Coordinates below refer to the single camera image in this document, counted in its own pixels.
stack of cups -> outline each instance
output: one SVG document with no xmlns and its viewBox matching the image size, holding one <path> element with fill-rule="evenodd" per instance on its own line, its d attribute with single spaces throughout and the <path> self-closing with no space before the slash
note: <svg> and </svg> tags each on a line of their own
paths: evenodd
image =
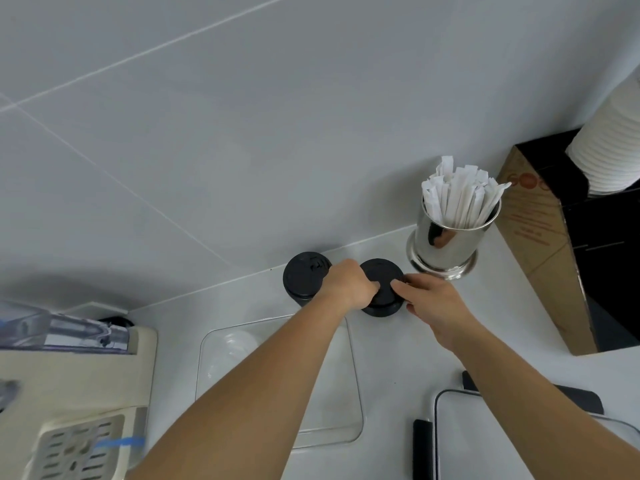
<svg viewBox="0 0 640 480">
<path fill-rule="evenodd" d="M 590 195 L 619 192 L 640 179 L 640 66 L 613 90 L 566 153 L 589 180 Z"/>
</svg>

bundle of straws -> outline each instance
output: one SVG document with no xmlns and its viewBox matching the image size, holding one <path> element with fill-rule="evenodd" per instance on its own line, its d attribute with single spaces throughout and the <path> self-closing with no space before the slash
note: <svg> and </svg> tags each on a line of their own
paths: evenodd
<svg viewBox="0 0 640 480">
<path fill-rule="evenodd" d="M 498 184 L 485 170 L 465 165 L 453 170 L 453 157 L 442 157 L 436 173 L 422 183 L 424 206 L 436 224 L 455 229 L 480 227 L 511 183 Z"/>
</svg>

black lid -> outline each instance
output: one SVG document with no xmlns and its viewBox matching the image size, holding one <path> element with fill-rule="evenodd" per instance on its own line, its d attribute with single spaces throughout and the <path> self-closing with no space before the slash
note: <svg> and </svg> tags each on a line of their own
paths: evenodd
<svg viewBox="0 0 640 480">
<path fill-rule="evenodd" d="M 391 288 L 391 281 L 404 281 L 404 273 L 398 266 L 386 259 L 370 259 L 360 265 L 370 281 L 380 283 L 380 290 L 371 303 L 362 311 L 373 317 L 388 317 L 400 309 L 404 298 Z"/>
<path fill-rule="evenodd" d="M 284 289 L 302 306 L 318 293 L 330 267 L 331 261 L 320 253 L 312 251 L 300 253 L 294 256 L 284 268 L 282 274 Z"/>
</svg>

forearm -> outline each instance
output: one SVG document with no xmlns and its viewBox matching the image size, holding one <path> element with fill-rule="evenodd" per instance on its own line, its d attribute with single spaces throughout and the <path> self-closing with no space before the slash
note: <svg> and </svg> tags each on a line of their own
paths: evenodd
<svg viewBox="0 0 640 480">
<path fill-rule="evenodd" d="M 336 300 L 316 297 L 204 393 L 131 478 L 279 479 L 347 311 Z"/>
<path fill-rule="evenodd" d="M 489 331 L 463 334 L 454 352 L 536 480 L 637 476 L 640 452 Z"/>
</svg>

person's left hand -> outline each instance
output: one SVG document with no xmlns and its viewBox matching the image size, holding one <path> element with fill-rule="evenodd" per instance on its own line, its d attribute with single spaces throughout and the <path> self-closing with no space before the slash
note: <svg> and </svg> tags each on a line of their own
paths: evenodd
<svg viewBox="0 0 640 480">
<path fill-rule="evenodd" d="M 356 261 L 345 259 L 329 268 L 316 297 L 329 297 L 347 310 L 361 310 L 379 289 L 380 283 L 369 281 Z"/>
</svg>

